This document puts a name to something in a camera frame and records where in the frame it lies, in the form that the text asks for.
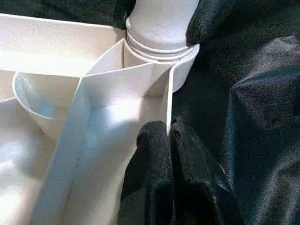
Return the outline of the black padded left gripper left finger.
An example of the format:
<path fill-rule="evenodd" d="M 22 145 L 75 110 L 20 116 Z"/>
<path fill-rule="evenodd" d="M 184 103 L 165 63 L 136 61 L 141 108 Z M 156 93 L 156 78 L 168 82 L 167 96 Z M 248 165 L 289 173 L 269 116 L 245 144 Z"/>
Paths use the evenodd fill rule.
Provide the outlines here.
<path fill-rule="evenodd" d="M 171 225 L 173 223 L 173 168 L 166 125 L 144 124 L 137 136 L 123 181 L 119 224 Z"/>

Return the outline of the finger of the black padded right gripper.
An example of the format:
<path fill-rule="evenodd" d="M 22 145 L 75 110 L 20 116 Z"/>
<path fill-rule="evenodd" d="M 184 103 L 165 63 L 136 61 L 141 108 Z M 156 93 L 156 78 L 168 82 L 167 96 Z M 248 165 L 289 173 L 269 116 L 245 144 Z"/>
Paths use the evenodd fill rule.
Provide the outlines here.
<path fill-rule="evenodd" d="M 188 45 L 205 41 L 234 8 L 234 0 L 201 0 L 189 22 Z"/>
<path fill-rule="evenodd" d="M 120 30 L 126 30 L 126 19 L 132 13 L 136 0 L 117 0 L 113 13 L 114 25 Z"/>

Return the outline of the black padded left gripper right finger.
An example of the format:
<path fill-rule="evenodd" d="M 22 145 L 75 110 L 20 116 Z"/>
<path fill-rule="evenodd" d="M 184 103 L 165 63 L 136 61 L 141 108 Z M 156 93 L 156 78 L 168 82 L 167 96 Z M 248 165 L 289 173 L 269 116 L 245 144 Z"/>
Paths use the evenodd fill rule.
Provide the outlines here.
<path fill-rule="evenodd" d="M 178 225 L 240 225 L 224 171 L 196 132 L 177 121 L 170 130 L 174 213 Z"/>

